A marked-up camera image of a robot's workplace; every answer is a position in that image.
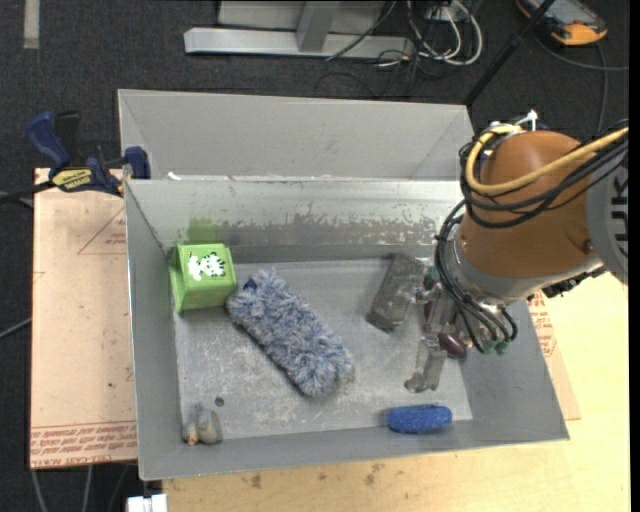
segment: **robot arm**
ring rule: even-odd
[[[536,130],[531,115],[461,150],[464,201],[442,225],[425,283],[425,330],[442,348],[502,354],[517,334],[514,301],[603,271],[627,283],[627,154],[626,122],[580,144]]]

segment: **clamp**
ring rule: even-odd
[[[73,117],[68,120],[77,126]],[[71,167],[71,154],[63,144],[54,128],[54,116],[44,111],[35,116],[27,127],[27,136],[35,148],[50,157],[55,165],[49,171],[49,181],[42,188],[58,187],[64,192],[92,190],[116,196],[123,195],[123,180],[128,178],[149,179],[151,167],[146,153],[139,146],[127,148],[124,156],[111,162],[103,162],[102,158],[89,157],[84,166]],[[119,180],[109,172],[110,165],[125,165],[123,180]]]

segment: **blue foam toy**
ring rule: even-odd
[[[446,427],[453,414],[444,405],[408,405],[395,407],[386,413],[387,426],[401,434],[422,434],[430,430]]]

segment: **floor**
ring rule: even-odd
[[[4,192],[28,189],[31,170],[51,165],[25,135],[43,110],[80,113],[81,153],[95,155],[100,146],[106,159],[119,156],[120,88],[467,104],[476,130],[535,109],[547,126],[579,140],[629,115],[628,0],[585,0],[606,20],[608,34],[598,45],[571,49],[550,49],[533,34],[518,41],[526,18],[514,0],[467,2],[482,30],[480,58],[468,66],[423,59],[415,71],[409,63],[376,68],[349,58],[186,55],[184,32],[212,25],[216,2],[40,0],[35,28],[33,11],[25,10],[33,3],[0,0]],[[405,3],[398,2],[376,33],[407,31]],[[510,41],[513,52],[468,101]],[[41,510],[40,489],[52,511],[124,510],[127,496],[154,486],[137,479],[135,466],[39,472],[39,487],[28,469],[32,245],[29,205],[0,203],[0,509]]]

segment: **green cube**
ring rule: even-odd
[[[223,306],[236,289],[231,252],[224,244],[180,245],[169,266],[178,312]]]

